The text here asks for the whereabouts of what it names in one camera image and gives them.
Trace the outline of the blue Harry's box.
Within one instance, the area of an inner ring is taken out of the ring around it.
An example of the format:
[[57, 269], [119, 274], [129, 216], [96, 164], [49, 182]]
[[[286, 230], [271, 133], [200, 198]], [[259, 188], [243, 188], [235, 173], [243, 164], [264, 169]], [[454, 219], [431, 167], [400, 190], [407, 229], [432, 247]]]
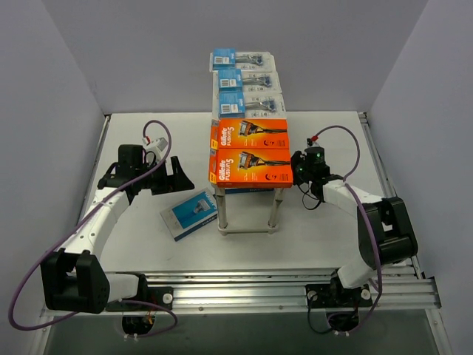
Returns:
[[242, 194], [242, 193], [255, 193], [255, 192], [272, 192], [273, 189], [266, 188], [228, 188], [225, 189], [227, 195]]
[[217, 202], [209, 189], [202, 189], [160, 212], [177, 242], [217, 219]]

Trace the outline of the orange Fusion5 razor box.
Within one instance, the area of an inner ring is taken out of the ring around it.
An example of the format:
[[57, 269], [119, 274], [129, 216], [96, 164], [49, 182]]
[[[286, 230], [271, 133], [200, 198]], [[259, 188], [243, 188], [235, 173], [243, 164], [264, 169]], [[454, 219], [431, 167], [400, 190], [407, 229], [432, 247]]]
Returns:
[[287, 149], [212, 149], [208, 179], [219, 188], [290, 188], [293, 172]]
[[289, 149], [285, 119], [223, 118], [211, 122], [210, 148]]

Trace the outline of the clear blue-card razor blister pack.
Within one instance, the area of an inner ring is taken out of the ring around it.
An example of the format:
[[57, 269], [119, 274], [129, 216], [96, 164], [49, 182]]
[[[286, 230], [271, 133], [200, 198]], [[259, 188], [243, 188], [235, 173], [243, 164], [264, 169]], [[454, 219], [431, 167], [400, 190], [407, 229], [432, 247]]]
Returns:
[[223, 92], [213, 99], [212, 118], [286, 119], [281, 94]]

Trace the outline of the Gillette SkinGuard blister pack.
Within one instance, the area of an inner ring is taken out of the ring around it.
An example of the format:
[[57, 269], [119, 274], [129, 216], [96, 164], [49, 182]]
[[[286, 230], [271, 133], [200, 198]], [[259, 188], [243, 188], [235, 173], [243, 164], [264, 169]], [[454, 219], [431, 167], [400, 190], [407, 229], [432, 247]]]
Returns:
[[280, 94], [282, 88], [277, 72], [251, 72], [240, 69], [214, 71], [213, 94], [223, 92]]

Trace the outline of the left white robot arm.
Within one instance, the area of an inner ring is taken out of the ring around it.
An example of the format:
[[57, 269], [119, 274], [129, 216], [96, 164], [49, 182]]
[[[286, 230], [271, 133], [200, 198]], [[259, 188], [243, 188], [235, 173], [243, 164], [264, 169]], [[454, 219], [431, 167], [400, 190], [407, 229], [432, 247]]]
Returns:
[[98, 181], [88, 212], [59, 247], [41, 262], [45, 303], [54, 311], [99, 314], [109, 304], [123, 301], [132, 310], [144, 308], [149, 288], [143, 274], [106, 272], [100, 263], [103, 248], [120, 216], [143, 190], [164, 195], [194, 189], [179, 158], [147, 161], [141, 145], [123, 144], [118, 159]]

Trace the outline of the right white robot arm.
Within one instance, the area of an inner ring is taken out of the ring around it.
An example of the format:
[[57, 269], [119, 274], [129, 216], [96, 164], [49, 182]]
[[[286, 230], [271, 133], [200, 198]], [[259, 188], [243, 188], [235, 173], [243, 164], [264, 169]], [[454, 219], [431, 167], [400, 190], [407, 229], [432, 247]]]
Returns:
[[351, 186], [346, 177], [330, 171], [320, 146], [295, 152], [290, 165], [294, 185], [307, 184], [319, 202], [338, 207], [357, 222], [358, 250], [336, 271], [337, 281], [328, 287], [328, 296], [336, 305], [347, 304], [355, 296], [355, 288], [377, 277], [384, 266], [401, 263], [418, 253], [404, 200]]

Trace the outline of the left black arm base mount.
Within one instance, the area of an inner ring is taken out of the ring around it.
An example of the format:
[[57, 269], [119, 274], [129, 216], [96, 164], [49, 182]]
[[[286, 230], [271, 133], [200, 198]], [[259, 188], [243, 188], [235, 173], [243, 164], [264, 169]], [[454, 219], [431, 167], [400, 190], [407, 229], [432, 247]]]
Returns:
[[169, 286], [148, 287], [145, 291], [139, 291], [134, 300], [153, 303], [162, 308], [172, 310], [174, 289]]

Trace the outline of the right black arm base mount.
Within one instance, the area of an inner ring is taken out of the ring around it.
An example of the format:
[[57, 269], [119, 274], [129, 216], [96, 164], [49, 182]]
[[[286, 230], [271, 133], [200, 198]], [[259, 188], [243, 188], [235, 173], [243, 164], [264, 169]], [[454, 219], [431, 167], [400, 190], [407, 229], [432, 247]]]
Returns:
[[310, 308], [367, 308], [372, 306], [370, 290], [361, 288], [337, 288], [328, 283], [307, 284], [305, 287], [307, 305]]

